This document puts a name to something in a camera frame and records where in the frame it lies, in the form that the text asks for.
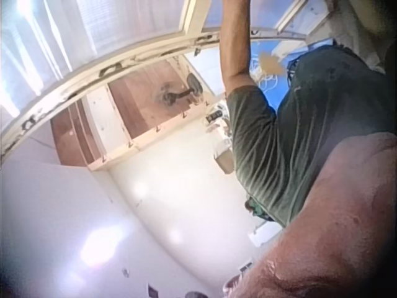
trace frosted glass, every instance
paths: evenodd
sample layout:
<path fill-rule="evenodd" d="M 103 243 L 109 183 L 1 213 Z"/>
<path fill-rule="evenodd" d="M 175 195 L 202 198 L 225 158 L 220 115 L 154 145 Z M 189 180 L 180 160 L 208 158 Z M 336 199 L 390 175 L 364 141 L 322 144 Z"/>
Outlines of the frosted glass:
<path fill-rule="evenodd" d="M 83 65 L 179 31 L 183 5 L 184 0 L 1 0 L 0 89 L 21 111 Z"/>

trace man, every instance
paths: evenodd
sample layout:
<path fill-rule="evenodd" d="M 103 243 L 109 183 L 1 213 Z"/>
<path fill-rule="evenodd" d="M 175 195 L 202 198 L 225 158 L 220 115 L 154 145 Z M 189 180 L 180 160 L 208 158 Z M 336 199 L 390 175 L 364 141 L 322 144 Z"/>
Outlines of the man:
<path fill-rule="evenodd" d="M 278 114 L 249 75 L 249 0 L 223 0 L 221 69 L 236 174 L 287 227 L 233 297 L 340 297 L 395 241 L 396 106 L 350 51 L 301 57 Z"/>

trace green t-shirt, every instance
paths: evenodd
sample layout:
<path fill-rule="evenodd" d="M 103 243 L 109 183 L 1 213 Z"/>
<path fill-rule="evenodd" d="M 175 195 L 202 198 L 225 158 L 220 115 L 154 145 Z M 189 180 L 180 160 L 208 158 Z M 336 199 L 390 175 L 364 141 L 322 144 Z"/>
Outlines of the green t-shirt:
<path fill-rule="evenodd" d="M 228 97 L 236 175 L 266 213 L 288 225 L 343 139 L 396 133 L 396 101 L 385 77 L 334 47 L 300 58 L 276 115 L 255 86 Z"/>

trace skin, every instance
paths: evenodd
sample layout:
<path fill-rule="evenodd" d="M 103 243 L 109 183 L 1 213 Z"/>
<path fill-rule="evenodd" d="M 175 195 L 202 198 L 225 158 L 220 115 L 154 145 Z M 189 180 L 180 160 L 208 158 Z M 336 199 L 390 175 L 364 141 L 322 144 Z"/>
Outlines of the skin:
<path fill-rule="evenodd" d="M 255 85 L 249 75 L 249 2 L 223 0 L 227 94 Z M 338 144 L 301 212 L 232 297 L 341 297 L 365 283 L 396 241 L 396 152 L 390 133 Z"/>

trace fan stand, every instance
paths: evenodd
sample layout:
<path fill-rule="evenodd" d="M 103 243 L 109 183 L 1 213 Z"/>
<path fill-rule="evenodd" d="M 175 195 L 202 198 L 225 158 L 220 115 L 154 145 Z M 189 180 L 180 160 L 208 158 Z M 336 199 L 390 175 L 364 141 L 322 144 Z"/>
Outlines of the fan stand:
<path fill-rule="evenodd" d="M 164 93 L 163 95 L 163 102 L 171 107 L 175 104 L 177 99 L 183 98 L 188 96 L 189 94 L 193 94 L 195 97 L 199 97 L 203 94 L 203 87 L 201 86 L 198 79 L 195 77 L 194 74 L 189 73 L 186 78 L 187 86 L 189 87 L 188 90 L 183 91 L 181 93 Z"/>

